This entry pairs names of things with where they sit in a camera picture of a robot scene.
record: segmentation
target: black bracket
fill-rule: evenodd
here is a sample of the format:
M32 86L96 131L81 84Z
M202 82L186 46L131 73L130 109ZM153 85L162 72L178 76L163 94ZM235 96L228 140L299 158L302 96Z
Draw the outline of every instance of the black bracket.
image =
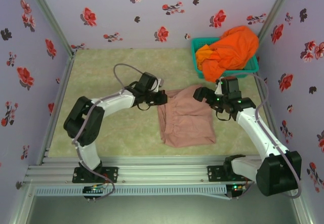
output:
M109 178L113 183L117 182L118 167L101 167L99 173ZM89 171L85 171L84 167L76 167L73 173L72 183L74 184L93 184L105 183L105 179L98 177Z
M242 175L228 175L223 165L207 166L209 182L230 182L230 181L246 181Z
M208 166L207 170L209 182L246 181L246 177L237 175L233 172L232 161L235 158L239 157L245 157L245 155L234 155L226 157L223 165Z

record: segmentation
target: wire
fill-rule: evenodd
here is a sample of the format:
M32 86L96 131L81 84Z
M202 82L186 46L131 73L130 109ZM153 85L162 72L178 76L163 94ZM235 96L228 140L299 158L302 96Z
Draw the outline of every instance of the wire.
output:
M88 170L89 172L91 172L92 174L94 174L94 175L96 175L96 176L99 176L99 177L103 178L104 180L106 180L106 181L108 181L109 183L112 184L112 190L111 190L109 193L107 193L107 194L105 194L105 195L102 195L102 196L96 198L95 200L100 200L100 199L103 199L103 198L105 198L105 197L111 195L113 192L115 192L116 187L115 187L115 184L113 183L113 181L112 181L111 179L109 179L109 178L107 178L106 176L101 175L101 174L99 174L99 173L97 173L97 172L94 172L91 168L89 168L89 167L87 166L87 164L85 163L85 161L83 160L83 158L82 158L82 156L81 156L81 154L80 154L80 150L79 150L79 148L78 148L78 142L77 142L77 140L79 139L80 135L82 134L83 130L85 129L86 124L87 124L87 122L88 122L88 120L89 120L89 117L90 117L92 111L94 110L94 108L95 108L99 103L101 103L102 101L107 100L107 99L110 99L110 98L113 98L113 97L118 97L119 95L121 95L121 94L125 91L125 86L124 86L123 82L120 80L120 78L117 76L117 73L116 73L116 68L117 68L117 66L127 66L127 67L130 67L130 68L136 70L137 72L143 74L143 72L141 72L140 70L138 70L138 69L135 68L134 66L131 66L131 65L128 65L128 64L124 64L124 63L118 63L118 64L116 64L116 65L113 67L113 74L114 74L115 78L117 79L117 81L121 84L121 91L119 91L119 92L116 93L116 94L112 94L112 95L105 96L105 97L103 97L103 98L100 98L100 100L96 101L96 102L91 106L90 110L88 111L87 116L86 116L86 118L85 118L85 120L84 120L84 122L83 122L83 124L82 124L82 126L81 126L81 128L80 128L80 130L79 130L79 132L76 134L75 138L72 140L72 144L75 145L76 152L77 152L77 155L78 155L78 157L79 157L79 159L80 159L80 163L82 164L82 166L83 166L86 170Z
M146 110L149 110L149 109L151 108L151 105L149 104L147 109L142 109L142 108L140 107L140 105L138 104L138 105L137 105L137 108L138 108L139 110L146 111Z
M252 73L245 73L245 72L241 72L241 73L236 73L236 74L233 74L232 76L238 76L238 75L250 75L250 76L253 76L257 79L259 79L265 86L266 88L266 97L265 99L261 102L261 104L259 104L259 106L257 107L256 111L255 111L255 118L256 118L256 121L258 123L258 125L262 128L262 130L264 131L264 133L267 135L267 137L271 140L272 144L277 148L277 150L280 152L281 156L283 157L283 159L285 160L285 162L287 163L289 169L291 170L291 172L293 173L294 177L295 177L295 180L297 182L297 186L298 186L298 193L294 196L290 196L290 195L287 195L287 194L284 194L285 196L289 197L289 198L292 198L292 199L297 199L298 197L300 197L301 193L302 193L302 186L301 186L301 183L300 183L300 180L299 180L299 177L294 169L294 167L292 166L292 164L290 163L290 161L288 160L287 156L284 154L284 152L280 149L279 145L275 142L275 140L271 137L271 135L269 134L269 132L265 129L265 127L262 125L260 119L259 119L259 110L260 108L265 104L265 102L267 102L268 98L269 98L269 88L268 88L268 85L265 83L265 81L257 76L257 75L254 75Z
M246 180L246 182L245 182L244 186L247 187L248 183L249 183L249 179L247 177L245 177L245 180Z

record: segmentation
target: gray floor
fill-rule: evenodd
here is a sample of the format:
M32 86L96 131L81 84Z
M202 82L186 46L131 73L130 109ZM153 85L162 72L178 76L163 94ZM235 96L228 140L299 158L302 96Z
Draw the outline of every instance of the gray floor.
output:
M253 188L240 200L205 196L107 197L88 203L83 197L36 197L28 224L293 224L292 200L264 197Z

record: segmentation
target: floor mat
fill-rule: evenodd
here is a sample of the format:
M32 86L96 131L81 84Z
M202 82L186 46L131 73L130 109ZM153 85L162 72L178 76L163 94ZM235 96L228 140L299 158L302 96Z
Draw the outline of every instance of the floor mat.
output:
M163 78L165 90L198 83L215 88L213 83L198 78L190 49L78 51L52 140L50 157L76 156L63 123L79 97L99 98L120 90L120 84L112 72L116 63L127 63ZM125 85L140 78L138 72L128 67L117 68L117 73ZM256 105L260 103L253 77L239 79L239 87L243 97L250 97ZM260 114L265 120L263 110ZM151 107L148 111L134 107L118 111L104 119L96 146L99 156L258 154L249 136L234 120L224 122L214 115L214 129L216 143L213 145L172 148L164 145L160 139L156 107Z

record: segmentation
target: pink cloth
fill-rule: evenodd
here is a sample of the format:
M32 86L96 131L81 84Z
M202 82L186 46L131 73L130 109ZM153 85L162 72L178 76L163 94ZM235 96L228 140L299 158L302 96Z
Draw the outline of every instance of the pink cloth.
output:
M168 103L157 107L161 139L171 147L215 143L212 109L193 98L201 85L166 92Z

